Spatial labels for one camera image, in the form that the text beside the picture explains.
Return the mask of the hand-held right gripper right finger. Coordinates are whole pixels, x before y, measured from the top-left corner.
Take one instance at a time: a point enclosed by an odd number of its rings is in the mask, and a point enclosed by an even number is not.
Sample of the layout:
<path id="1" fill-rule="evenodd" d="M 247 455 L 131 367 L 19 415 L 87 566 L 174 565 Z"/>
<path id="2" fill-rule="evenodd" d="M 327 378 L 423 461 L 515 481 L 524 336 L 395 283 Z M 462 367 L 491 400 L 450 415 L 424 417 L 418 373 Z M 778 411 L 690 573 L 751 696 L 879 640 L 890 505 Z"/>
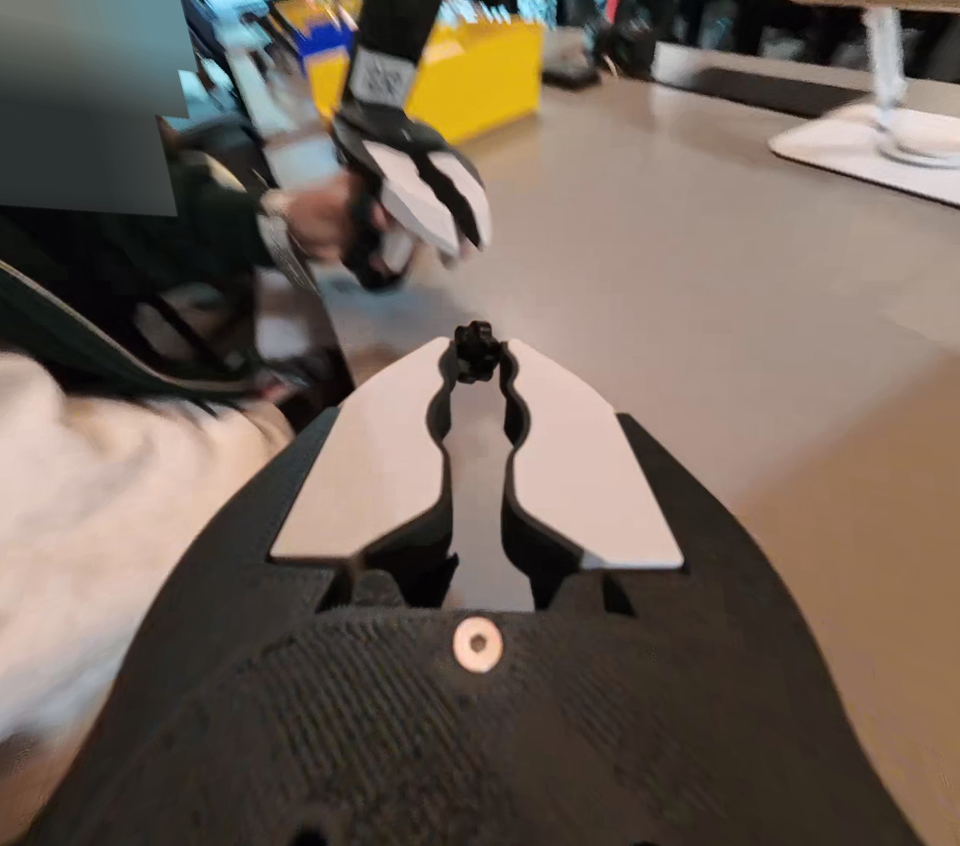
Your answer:
<path id="1" fill-rule="evenodd" d="M 568 542 L 581 567 L 679 570 L 684 554 L 616 409 L 521 340 L 504 353 L 507 394 L 525 423 L 511 454 L 519 513 Z"/>

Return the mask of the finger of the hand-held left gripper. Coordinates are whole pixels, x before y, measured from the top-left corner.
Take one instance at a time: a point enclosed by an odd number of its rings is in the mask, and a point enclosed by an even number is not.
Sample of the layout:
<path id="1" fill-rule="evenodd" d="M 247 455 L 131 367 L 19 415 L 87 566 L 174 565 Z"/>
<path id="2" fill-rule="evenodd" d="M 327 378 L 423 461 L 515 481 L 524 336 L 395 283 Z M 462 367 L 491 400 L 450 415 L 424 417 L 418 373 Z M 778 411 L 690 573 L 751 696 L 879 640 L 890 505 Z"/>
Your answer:
<path id="1" fill-rule="evenodd" d="M 465 204 L 463 218 L 457 219 L 463 235 L 478 250 L 486 250 L 493 239 L 493 217 L 486 191 L 474 164 L 457 151 L 433 152 L 433 167 L 452 183 Z"/>
<path id="2" fill-rule="evenodd" d="M 415 239 L 444 257 L 459 258 L 461 238 L 453 214 L 421 176 L 414 159 L 379 142 L 364 141 L 364 148 L 382 174 L 379 199 L 385 211 Z"/>

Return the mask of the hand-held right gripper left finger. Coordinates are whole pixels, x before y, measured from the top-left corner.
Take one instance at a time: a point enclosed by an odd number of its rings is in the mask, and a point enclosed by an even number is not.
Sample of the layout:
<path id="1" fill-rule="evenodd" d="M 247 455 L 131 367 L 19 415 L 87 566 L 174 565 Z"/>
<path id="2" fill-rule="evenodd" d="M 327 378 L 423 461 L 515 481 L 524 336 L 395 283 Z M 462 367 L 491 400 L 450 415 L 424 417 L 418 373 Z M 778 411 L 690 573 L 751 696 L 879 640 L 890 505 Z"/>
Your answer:
<path id="1" fill-rule="evenodd" d="M 349 561 L 442 497 L 442 434 L 427 412 L 447 392 L 435 338 L 361 384 L 342 404 L 270 549 L 277 561 Z"/>

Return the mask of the yellow plastic bin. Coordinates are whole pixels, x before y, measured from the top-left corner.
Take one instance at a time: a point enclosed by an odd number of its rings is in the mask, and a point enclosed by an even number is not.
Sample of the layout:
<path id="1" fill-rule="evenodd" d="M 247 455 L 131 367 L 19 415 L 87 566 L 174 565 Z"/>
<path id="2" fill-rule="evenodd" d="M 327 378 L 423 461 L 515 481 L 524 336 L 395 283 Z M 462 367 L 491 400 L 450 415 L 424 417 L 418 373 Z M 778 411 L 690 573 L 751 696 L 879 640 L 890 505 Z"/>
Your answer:
<path id="1" fill-rule="evenodd" d="M 538 112 L 544 24 L 508 20 L 433 23 L 416 13 L 366 16 L 356 47 L 306 60 L 310 96 L 324 119 L 372 135 L 419 122 L 460 145 Z"/>

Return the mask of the black knob bolt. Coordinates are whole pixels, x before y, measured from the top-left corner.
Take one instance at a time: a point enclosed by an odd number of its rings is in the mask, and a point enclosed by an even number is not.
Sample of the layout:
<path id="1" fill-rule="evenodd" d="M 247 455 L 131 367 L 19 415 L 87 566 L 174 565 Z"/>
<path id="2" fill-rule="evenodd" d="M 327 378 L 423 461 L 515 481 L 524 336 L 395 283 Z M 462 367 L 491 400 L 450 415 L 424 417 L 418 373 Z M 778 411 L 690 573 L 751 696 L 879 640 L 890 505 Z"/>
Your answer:
<path id="1" fill-rule="evenodd" d="M 489 322 L 473 320 L 458 325 L 453 344 L 459 384 L 488 383 L 498 372 L 500 342 Z"/>

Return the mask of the person's left forearm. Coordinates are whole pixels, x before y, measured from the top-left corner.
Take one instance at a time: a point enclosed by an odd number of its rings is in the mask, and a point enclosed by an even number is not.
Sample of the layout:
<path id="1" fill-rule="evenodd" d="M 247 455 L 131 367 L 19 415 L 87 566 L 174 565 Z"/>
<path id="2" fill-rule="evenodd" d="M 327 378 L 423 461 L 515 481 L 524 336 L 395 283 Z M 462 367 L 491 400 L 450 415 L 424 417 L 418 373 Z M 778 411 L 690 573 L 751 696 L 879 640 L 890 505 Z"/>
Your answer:
<path id="1" fill-rule="evenodd" d="M 211 276 L 277 268 L 264 232 L 271 231 L 260 199 L 242 184 L 217 178 L 220 162 L 186 149 L 162 118 L 156 119 L 174 194 L 176 216 L 168 233 L 197 270 Z"/>

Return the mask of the grey desk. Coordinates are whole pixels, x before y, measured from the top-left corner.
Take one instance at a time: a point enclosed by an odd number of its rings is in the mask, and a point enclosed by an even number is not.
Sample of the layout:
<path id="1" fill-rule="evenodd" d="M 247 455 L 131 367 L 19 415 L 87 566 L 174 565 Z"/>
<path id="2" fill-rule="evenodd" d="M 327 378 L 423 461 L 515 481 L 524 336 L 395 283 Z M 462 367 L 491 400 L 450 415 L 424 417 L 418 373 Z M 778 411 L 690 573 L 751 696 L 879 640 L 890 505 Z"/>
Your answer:
<path id="1" fill-rule="evenodd" d="M 629 412 L 792 591 L 927 844 L 958 844 L 958 212 L 785 161 L 796 120 L 607 79 L 468 146 L 493 240 L 318 272 L 363 383 L 489 321 Z"/>

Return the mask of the black desk mat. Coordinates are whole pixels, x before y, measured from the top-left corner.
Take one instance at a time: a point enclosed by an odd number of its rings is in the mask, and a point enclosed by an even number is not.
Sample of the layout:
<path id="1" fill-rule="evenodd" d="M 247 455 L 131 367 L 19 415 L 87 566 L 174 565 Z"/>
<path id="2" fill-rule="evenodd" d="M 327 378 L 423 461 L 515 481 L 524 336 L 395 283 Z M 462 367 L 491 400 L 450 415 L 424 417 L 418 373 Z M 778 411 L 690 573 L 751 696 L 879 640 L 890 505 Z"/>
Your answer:
<path id="1" fill-rule="evenodd" d="M 818 119 L 869 99 L 867 92 L 849 87 L 720 67 L 699 70 L 683 84 L 699 96 L 804 120 Z"/>

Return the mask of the person's left hand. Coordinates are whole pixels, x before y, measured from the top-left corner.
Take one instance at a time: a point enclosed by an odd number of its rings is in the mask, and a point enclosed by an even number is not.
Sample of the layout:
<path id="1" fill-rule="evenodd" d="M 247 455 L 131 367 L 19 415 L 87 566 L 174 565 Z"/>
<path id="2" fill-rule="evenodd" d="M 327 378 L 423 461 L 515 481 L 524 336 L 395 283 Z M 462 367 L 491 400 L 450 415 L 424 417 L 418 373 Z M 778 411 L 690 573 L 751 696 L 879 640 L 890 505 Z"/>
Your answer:
<path id="1" fill-rule="evenodd" d="M 290 235 L 311 260 L 341 261 L 354 236 L 351 210 L 356 192 L 356 178 L 346 170 L 286 191 Z"/>

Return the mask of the blue plastic bin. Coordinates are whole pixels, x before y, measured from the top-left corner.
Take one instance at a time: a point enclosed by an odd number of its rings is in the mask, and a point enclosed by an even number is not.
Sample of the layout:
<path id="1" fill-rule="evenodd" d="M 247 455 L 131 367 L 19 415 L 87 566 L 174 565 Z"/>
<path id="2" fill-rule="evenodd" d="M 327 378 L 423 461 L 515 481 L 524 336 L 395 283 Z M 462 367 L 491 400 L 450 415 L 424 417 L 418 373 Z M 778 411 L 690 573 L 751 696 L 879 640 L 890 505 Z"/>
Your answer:
<path id="1" fill-rule="evenodd" d="M 298 58 L 306 61 L 309 57 L 332 50 L 350 52 L 354 28 L 344 22 L 322 22 L 308 25 L 305 30 L 294 26 L 292 36 Z"/>

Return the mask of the metal wristwatch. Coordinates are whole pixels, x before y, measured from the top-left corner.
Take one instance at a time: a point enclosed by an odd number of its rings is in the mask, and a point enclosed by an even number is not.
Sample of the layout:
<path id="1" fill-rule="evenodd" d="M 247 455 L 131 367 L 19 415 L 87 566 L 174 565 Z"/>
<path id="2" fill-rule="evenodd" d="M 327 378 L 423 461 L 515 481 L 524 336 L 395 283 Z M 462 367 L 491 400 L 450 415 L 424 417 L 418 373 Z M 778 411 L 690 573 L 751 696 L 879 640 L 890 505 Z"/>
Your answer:
<path id="1" fill-rule="evenodd" d="M 260 239 L 274 267 L 295 288 L 316 293 L 317 279 L 309 256 L 294 238 L 288 216 L 289 197 L 278 189 L 267 190 L 260 199 L 256 219 Z"/>

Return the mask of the black foam pad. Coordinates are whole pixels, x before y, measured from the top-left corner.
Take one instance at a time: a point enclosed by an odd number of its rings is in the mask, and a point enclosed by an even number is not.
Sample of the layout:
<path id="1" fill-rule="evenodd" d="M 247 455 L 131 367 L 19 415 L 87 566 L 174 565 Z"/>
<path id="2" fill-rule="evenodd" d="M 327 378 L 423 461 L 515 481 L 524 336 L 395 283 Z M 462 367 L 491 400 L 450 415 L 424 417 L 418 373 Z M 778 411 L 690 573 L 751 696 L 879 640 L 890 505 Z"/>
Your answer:
<path id="1" fill-rule="evenodd" d="M 579 93 L 601 82 L 596 66 L 589 63 L 557 62 L 546 64 L 541 72 L 544 85 L 570 93 Z"/>

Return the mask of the white shirt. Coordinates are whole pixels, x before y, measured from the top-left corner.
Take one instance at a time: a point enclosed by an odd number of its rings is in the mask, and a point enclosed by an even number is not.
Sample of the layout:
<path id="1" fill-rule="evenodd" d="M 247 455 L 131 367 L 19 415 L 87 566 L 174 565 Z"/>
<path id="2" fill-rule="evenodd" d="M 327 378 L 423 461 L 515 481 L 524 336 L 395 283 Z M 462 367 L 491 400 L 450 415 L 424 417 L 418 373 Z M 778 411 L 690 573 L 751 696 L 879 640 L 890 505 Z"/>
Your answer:
<path id="1" fill-rule="evenodd" d="M 2 778 L 66 772 L 210 519 L 292 440 L 269 401 L 69 395 L 2 352 Z"/>

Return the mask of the white monitor stand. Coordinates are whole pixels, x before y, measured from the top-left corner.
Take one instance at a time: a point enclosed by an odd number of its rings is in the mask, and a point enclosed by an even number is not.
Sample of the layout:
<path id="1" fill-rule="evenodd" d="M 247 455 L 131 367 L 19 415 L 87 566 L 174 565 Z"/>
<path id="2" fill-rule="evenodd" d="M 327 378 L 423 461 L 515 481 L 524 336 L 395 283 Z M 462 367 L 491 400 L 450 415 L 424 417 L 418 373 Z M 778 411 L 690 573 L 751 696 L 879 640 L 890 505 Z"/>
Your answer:
<path id="1" fill-rule="evenodd" d="M 872 94 L 769 140 L 774 156 L 959 207 L 959 117 L 910 108 L 900 13 L 863 12 Z"/>

